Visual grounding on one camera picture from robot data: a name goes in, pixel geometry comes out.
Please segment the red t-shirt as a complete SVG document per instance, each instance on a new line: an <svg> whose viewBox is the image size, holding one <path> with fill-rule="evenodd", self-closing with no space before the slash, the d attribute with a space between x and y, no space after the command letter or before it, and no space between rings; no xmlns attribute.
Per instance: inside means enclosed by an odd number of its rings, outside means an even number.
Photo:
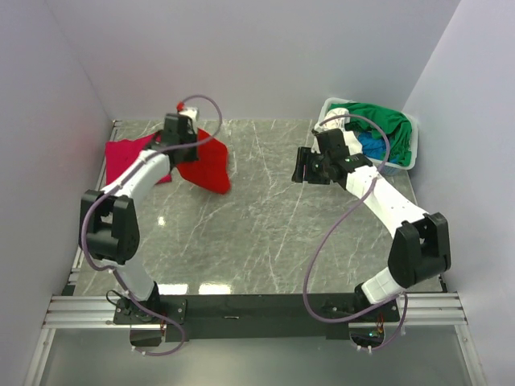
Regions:
<svg viewBox="0 0 515 386"><path fill-rule="evenodd" d="M227 171L229 164L227 146L217 139L212 139L196 150L197 159L194 162L181 163L176 167L181 177L213 193L220 195L228 193L231 182Z"/></svg>

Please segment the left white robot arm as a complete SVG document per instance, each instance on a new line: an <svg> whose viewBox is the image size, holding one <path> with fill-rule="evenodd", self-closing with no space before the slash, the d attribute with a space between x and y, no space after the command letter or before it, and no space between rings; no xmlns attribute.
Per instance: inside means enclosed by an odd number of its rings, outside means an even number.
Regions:
<svg viewBox="0 0 515 386"><path fill-rule="evenodd" d="M112 270L125 296L135 300L139 321L155 321L161 312L159 290L136 254L140 231L136 209L162 178L179 164L198 159L197 108L165 116L136 159L100 191L86 191L80 203L80 240L84 254L97 261L97 270Z"/></svg>

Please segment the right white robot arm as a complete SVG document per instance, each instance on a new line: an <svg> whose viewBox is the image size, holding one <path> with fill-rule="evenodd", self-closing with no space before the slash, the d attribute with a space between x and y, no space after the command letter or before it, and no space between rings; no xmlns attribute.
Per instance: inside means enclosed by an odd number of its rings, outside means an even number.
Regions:
<svg viewBox="0 0 515 386"><path fill-rule="evenodd" d="M381 302L451 267L447 219L430 214L394 188L362 153L352 153L339 129L316 133L318 150L298 148L295 183L336 183L354 195L386 227L393 242L387 266L360 283L353 294L353 311L370 321Z"/></svg>

